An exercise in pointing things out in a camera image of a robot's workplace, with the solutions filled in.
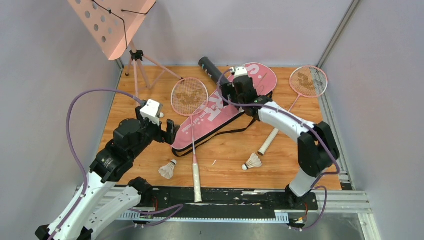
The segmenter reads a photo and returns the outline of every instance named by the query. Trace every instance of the shuttlecock feather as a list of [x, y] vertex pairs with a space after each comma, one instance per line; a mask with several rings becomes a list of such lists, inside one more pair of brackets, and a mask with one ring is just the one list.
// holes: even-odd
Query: shuttlecock feather
[[173, 159], [170, 163], [159, 168], [159, 173], [166, 179], [171, 179], [174, 176], [174, 168], [177, 165], [177, 160]]
[[246, 171], [251, 168], [259, 168], [260, 166], [262, 166], [262, 162], [259, 159], [258, 155], [256, 155], [256, 153], [252, 153], [252, 155], [250, 155], [249, 160], [247, 160], [245, 164], [241, 165], [241, 169]]

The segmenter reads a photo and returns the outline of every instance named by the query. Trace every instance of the wood grain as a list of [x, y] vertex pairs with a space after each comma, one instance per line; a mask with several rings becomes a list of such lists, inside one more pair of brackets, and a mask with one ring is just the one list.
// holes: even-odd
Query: wood grain
[[[206, 76], [198, 66], [172, 66], [174, 71], [183, 78], [194, 77], [200, 79], [212, 93], [216, 85]], [[156, 66], [146, 66], [145, 70], [150, 81], [153, 81], [162, 70]], [[277, 87], [274, 90], [273, 99], [285, 109], [289, 109], [297, 97], [297, 94], [289, 86], [290, 74], [295, 68], [277, 67], [272, 68], [278, 78]], [[118, 88], [135, 94], [134, 74], [131, 69], [127, 77], [123, 73]], [[153, 99], [163, 104], [162, 112], [166, 119], [174, 120], [176, 124], [182, 124], [186, 117], [176, 114], [171, 107], [170, 96], [178, 79], [169, 73], [164, 73], [158, 83], [152, 89], [143, 89], [144, 81], [139, 74], [140, 98]], [[131, 98], [117, 94], [113, 101], [107, 120], [100, 149], [113, 138], [113, 131], [118, 124], [127, 118], [135, 118], [136, 103]], [[319, 123], [322, 121], [320, 106], [317, 99], [301, 97], [292, 112], [305, 120]], [[252, 119], [243, 115], [222, 131], [240, 129], [246, 127]], [[289, 137], [279, 132], [266, 154], [260, 159], [262, 167], [252, 168], [247, 171], [241, 166], [264, 143], [273, 127], [263, 122], [256, 122], [248, 130], [242, 133], [224, 134], [213, 138], [205, 145], [196, 149], [197, 160], [200, 167], [200, 182], [202, 187], [214, 188], [261, 188], [261, 189], [284, 189], [296, 176], [299, 170], [297, 158], [297, 145]], [[158, 170], [170, 160], [178, 161], [174, 176], [167, 180], [160, 176]], [[136, 177], [146, 179], [153, 186], [193, 186], [192, 174], [193, 155], [175, 157], [169, 145], [153, 142], [134, 161], [134, 167], [130, 169], [119, 182], [127, 184]], [[326, 176], [319, 185], [325, 185], [329, 190], [340, 190], [341, 186], [337, 176]]]

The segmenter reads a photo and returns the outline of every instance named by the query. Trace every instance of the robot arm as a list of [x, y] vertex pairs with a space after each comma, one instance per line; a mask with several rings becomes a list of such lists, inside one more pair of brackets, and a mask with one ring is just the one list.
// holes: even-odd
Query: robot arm
[[259, 96], [245, 67], [233, 67], [231, 74], [234, 75], [233, 82], [224, 83], [220, 86], [225, 99], [236, 104], [266, 105], [285, 112], [298, 120], [296, 121], [286, 114], [263, 106], [242, 106], [248, 116], [273, 126], [297, 143], [300, 170], [293, 181], [286, 187], [286, 191], [291, 197], [291, 199], [288, 199], [289, 203], [297, 202], [297, 200], [300, 200], [301, 197], [311, 191], [315, 180], [333, 164], [323, 146], [320, 143], [316, 144], [316, 137], [305, 126], [318, 133], [335, 159], [340, 156], [329, 125], [325, 122], [315, 124], [306, 121], [284, 110], [271, 98], [263, 95]]
[[[133, 167], [134, 160], [153, 141], [159, 143], [173, 144], [179, 126], [175, 126], [172, 120], [167, 120], [166, 131], [162, 130], [162, 123], [159, 121], [162, 104], [154, 100], [143, 101], [141, 106], [135, 109], [136, 119], [123, 120], [113, 132], [113, 139], [101, 150], [94, 162], [90, 166], [87, 174], [87, 190], [83, 195], [83, 187], [71, 200], [62, 214], [50, 225], [40, 226], [35, 235], [40, 240], [47, 240], [55, 232], [53, 240], [85, 240], [90, 239], [94, 231], [102, 231], [113, 220], [122, 209], [123, 211], [140, 203], [143, 192], [140, 179], [130, 182], [128, 195], [132, 197], [125, 200], [118, 199], [112, 201], [115, 205], [107, 209], [107, 213], [100, 209], [95, 212], [94, 220], [91, 220], [93, 211], [105, 194], [115, 186], [122, 176]], [[80, 201], [75, 209], [72, 209], [75, 202]], [[59, 223], [70, 211], [69, 218], [58, 229]]]

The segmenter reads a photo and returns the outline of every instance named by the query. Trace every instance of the bag strap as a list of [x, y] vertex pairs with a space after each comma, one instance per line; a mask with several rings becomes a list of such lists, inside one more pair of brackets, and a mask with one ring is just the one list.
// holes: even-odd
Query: bag strap
[[[198, 147], [202, 146], [203, 144], [205, 144], [205, 143], [209, 142], [209, 141], [210, 141], [211, 139], [213, 139], [214, 137], [219, 136], [219, 135], [223, 135], [223, 134], [234, 134], [234, 133], [242, 133], [242, 132], [246, 131], [246, 130], [250, 127], [250, 126], [252, 126], [255, 122], [256, 122], [256, 119], [252, 119], [252, 121], [249, 123], [249, 125], [247, 125], [247, 127], [245, 127], [245, 128], [219, 132], [219, 133], [217, 133], [217, 134], [215, 134], [215, 135], [211, 136], [208, 140], [206, 140], [206, 141], [204, 141], [204, 142], [200, 143], [199, 145], [194, 145], [194, 147], [195, 147], [195, 148], [198, 148]], [[182, 155], [179, 155], [179, 153], [177, 152], [177, 150], [176, 150], [176, 149], [174, 149], [174, 148], [172, 148], [172, 153], [173, 153], [176, 157], [184, 157], [184, 156], [187, 156], [187, 155], [191, 154], [192, 152], [193, 152], [193, 148], [191, 148], [191, 149], [190, 149], [190, 150], [188, 150], [187, 152], [183, 153]]]

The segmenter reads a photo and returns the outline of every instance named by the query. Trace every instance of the white racket grip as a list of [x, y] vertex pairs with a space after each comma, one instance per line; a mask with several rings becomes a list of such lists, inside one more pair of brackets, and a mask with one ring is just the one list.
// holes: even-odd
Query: white racket grip
[[197, 163], [193, 163], [193, 181], [194, 181], [194, 202], [201, 203], [202, 191], [200, 187], [199, 165]]
[[272, 132], [269, 134], [268, 138], [265, 140], [265, 142], [262, 144], [262, 146], [257, 151], [257, 154], [263, 156], [267, 149], [270, 147], [271, 143], [274, 141], [278, 134], [279, 130], [277, 128], [274, 128]]

